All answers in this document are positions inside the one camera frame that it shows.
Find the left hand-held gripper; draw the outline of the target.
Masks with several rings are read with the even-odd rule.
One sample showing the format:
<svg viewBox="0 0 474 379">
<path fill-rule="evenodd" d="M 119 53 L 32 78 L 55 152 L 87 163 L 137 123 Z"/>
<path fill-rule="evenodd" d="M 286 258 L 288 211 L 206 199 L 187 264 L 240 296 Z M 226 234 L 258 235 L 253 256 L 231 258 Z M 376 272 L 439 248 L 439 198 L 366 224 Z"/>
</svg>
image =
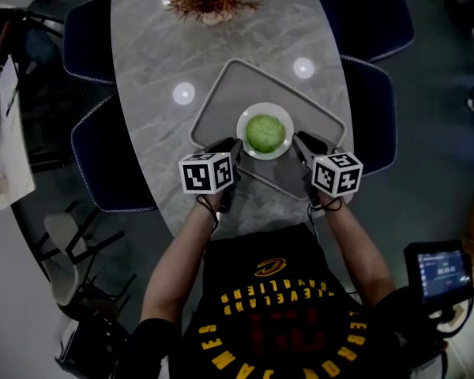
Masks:
<svg viewBox="0 0 474 379">
<path fill-rule="evenodd" d="M 226 137 L 179 161 L 182 189 L 188 194 L 222 193 L 219 212 L 230 212 L 235 190 L 234 169 L 239 165 L 243 142 Z"/>
</svg>

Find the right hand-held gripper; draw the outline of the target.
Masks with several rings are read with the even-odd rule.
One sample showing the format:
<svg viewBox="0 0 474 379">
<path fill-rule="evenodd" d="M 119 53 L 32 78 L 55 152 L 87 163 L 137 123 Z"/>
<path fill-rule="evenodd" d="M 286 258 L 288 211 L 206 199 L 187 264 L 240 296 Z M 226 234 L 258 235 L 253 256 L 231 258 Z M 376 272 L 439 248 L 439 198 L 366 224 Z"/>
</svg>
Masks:
<svg viewBox="0 0 474 379">
<path fill-rule="evenodd" d="M 359 190 L 363 164 L 352 152 L 315 156 L 311 153 L 333 153 L 331 141 L 305 131 L 292 136 L 292 147 L 306 168 L 311 169 L 310 184 L 323 193 L 338 198 Z"/>
</svg>

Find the green cabbage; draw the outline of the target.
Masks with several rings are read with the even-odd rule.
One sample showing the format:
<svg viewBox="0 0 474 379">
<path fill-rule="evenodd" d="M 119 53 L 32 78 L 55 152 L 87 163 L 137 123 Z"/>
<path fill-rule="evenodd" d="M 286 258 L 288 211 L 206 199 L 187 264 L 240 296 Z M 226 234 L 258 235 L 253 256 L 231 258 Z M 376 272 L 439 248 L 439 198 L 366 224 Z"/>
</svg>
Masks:
<svg viewBox="0 0 474 379">
<path fill-rule="evenodd" d="M 267 114 L 258 114 L 246 124 L 246 141 L 260 153 L 277 150 L 284 142 L 286 130 L 276 118 Z"/>
</svg>

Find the white round plate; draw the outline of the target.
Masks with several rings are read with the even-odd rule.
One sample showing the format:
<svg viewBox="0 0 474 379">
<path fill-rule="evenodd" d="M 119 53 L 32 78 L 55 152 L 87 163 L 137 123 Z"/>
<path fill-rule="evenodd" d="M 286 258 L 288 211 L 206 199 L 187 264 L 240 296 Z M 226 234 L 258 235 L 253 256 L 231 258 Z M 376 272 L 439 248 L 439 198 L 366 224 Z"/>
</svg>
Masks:
<svg viewBox="0 0 474 379">
<path fill-rule="evenodd" d="M 258 114 L 267 114 L 276 117 L 285 127 L 286 136 L 284 142 L 274 152 L 260 153 L 252 149 L 246 141 L 246 124 L 251 118 Z M 240 115 L 235 131 L 237 138 L 243 142 L 243 148 L 246 154 L 258 160 L 272 160 L 282 156 L 290 148 L 292 136 L 294 133 L 294 126 L 290 115 L 282 107 L 274 103 L 261 102 L 248 107 Z"/>
</svg>

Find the person's right forearm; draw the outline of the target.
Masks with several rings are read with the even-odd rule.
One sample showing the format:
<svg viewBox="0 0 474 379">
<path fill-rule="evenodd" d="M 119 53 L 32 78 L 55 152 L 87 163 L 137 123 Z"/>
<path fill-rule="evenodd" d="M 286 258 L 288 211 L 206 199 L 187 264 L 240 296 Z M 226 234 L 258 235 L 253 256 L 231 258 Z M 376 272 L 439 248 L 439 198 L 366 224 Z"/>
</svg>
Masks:
<svg viewBox="0 0 474 379">
<path fill-rule="evenodd" d="M 373 308 L 396 290 L 388 265 L 344 201 L 322 191 L 318 195 L 348 274 L 363 303 Z"/>
</svg>

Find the person's left forearm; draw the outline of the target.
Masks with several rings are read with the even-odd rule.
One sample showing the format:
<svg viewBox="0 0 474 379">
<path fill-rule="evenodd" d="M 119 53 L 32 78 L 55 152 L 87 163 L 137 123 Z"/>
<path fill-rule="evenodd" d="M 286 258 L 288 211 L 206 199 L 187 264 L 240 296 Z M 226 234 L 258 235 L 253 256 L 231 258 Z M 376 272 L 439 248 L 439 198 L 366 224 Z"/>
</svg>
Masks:
<svg viewBox="0 0 474 379">
<path fill-rule="evenodd" d="M 215 226 L 222 194 L 194 203 L 181 230 L 168 246 L 150 277 L 140 321 L 163 319 L 179 325 L 196 280 L 202 255 Z"/>
</svg>

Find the grey marble oval table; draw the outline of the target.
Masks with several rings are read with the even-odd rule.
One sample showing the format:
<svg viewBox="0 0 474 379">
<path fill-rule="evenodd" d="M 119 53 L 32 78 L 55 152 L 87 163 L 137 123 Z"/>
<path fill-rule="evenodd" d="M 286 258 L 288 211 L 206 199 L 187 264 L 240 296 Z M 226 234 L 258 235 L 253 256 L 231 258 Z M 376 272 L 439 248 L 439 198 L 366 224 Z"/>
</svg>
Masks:
<svg viewBox="0 0 474 379">
<path fill-rule="evenodd" d="M 259 10 L 205 25 L 167 0 L 111 0 L 111 45 L 122 111 L 142 174 L 172 234 L 194 204 L 179 161 L 190 129 L 233 58 L 292 86 L 346 126 L 351 109 L 340 54 L 319 0 L 258 0 Z"/>
</svg>

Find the grey rectangular tray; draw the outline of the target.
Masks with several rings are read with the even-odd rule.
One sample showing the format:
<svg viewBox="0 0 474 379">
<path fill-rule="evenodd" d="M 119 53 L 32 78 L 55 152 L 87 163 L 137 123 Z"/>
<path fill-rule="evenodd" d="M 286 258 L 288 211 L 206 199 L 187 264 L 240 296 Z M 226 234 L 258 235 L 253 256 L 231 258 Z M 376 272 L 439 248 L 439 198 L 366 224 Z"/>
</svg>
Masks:
<svg viewBox="0 0 474 379">
<path fill-rule="evenodd" d="M 236 137 L 240 116 L 257 103 L 278 105 L 292 119 L 295 132 L 316 135 L 334 146 L 341 144 L 347 132 L 344 121 L 321 104 L 258 67 L 233 58 L 224 65 L 201 105 L 190 130 L 191 143 L 204 148 Z M 292 148 L 270 160 L 242 154 L 239 170 L 296 200 L 307 198 L 303 182 L 307 170 Z"/>
</svg>

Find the dark blue upholstered chair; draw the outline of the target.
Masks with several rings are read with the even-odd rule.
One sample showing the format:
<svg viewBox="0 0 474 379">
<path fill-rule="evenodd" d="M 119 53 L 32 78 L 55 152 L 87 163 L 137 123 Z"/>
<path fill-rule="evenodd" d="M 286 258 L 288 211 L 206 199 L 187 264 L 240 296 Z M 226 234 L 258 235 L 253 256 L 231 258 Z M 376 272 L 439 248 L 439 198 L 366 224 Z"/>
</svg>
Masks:
<svg viewBox="0 0 474 379">
<path fill-rule="evenodd" d="M 119 95 L 113 92 L 72 129 L 70 142 L 81 177 L 103 212 L 149 212 L 156 202 L 141 171 Z"/>
<path fill-rule="evenodd" d="M 394 86 L 378 66 L 347 55 L 340 57 L 352 115 L 354 153 L 368 177 L 393 165 L 397 157 Z"/>
<path fill-rule="evenodd" d="M 115 86 L 111 46 L 111 0 L 88 0 L 65 19 L 62 60 L 76 78 Z"/>
<path fill-rule="evenodd" d="M 406 0 L 320 0 L 340 55 L 377 62 L 408 47 L 415 28 Z"/>
</svg>

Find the person's black printed jersey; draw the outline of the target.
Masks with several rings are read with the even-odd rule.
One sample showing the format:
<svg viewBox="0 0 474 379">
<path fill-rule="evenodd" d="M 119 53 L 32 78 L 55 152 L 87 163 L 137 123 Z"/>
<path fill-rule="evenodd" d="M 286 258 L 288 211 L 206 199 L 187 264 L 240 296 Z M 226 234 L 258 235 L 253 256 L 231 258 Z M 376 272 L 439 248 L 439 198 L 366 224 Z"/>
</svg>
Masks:
<svg viewBox="0 0 474 379">
<path fill-rule="evenodd" d="M 115 379 L 427 379 L 386 320 L 346 293 L 303 224 L 210 242 L 186 330 L 134 330 Z"/>
</svg>

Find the black monitor with lit screen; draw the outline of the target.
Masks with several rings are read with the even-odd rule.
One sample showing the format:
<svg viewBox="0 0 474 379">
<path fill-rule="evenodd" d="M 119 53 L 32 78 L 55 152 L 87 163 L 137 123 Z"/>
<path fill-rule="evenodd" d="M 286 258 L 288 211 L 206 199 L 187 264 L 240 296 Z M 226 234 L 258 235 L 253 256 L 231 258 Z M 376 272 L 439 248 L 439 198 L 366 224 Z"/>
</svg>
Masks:
<svg viewBox="0 0 474 379">
<path fill-rule="evenodd" d="M 411 243 L 404 257 L 408 285 L 423 306 L 442 309 L 474 297 L 472 262 L 460 240 Z"/>
</svg>

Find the white marble side table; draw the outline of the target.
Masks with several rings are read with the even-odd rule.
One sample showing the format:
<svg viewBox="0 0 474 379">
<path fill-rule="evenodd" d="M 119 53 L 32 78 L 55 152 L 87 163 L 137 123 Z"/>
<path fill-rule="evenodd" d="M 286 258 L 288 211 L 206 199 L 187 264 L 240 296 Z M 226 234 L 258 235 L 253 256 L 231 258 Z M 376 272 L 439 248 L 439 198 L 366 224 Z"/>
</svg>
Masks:
<svg viewBox="0 0 474 379">
<path fill-rule="evenodd" d="M 36 189 L 21 119 L 20 93 L 6 117 L 0 120 L 0 172 L 8 182 L 7 194 L 0 196 L 0 209 L 10 207 Z"/>
</svg>

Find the white paper clipboard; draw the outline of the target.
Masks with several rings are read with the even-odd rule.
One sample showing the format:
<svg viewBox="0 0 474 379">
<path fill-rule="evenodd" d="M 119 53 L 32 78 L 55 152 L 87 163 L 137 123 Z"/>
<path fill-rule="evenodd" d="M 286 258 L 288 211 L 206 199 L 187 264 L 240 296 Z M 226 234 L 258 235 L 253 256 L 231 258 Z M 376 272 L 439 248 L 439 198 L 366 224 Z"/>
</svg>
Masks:
<svg viewBox="0 0 474 379">
<path fill-rule="evenodd" d="M 0 75 L 0 108 L 6 117 L 17 98 L 19 92 L 19 70 L 11 54 L 2 67 Z"/>
</svg>

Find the black equipment case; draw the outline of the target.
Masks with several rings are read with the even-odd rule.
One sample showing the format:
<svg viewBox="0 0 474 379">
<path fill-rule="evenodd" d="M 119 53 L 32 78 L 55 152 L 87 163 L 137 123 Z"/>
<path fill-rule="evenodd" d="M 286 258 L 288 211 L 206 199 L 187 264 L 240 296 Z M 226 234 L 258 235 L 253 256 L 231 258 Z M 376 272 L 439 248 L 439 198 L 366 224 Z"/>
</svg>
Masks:
<svg viewBox="0 0 474 379">
<path fill-rule="evenodd" d="M 55 352 L 58 366 L 76 379 L 113 379 L 129 333 L 98 313 L 70 320 Z"/>
</svg>

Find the grey chair with black frame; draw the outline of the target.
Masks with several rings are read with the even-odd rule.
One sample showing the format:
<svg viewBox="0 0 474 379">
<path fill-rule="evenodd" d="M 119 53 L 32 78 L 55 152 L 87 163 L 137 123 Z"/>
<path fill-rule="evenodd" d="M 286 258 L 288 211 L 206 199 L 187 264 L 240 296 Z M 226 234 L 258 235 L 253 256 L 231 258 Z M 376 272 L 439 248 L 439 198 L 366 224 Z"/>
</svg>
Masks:
<svg viewBox="0 0 474 379">
<path fill-rule="evenodd" d="M 83 223 L 78 223 L 73 216 L 77 206 L 78 202 L 73 201 L 63 212 L 44 218 L 45 233 L 35 246 L 39 262 L 62 311 L 73 313 L 88 308 L 116 319 L 130 300 L 128 290 L 137 276 L 132 275 L 119 293 L 108 294 L 96 286 L 98 275 L 92 274 L 92 267 L 99 252 L 124 238 L 125 233 L 119 231 L 102 242 L 89 244 L 92 236 L 87 230 L 100 210 L 94 208 Z"/>
</svg>

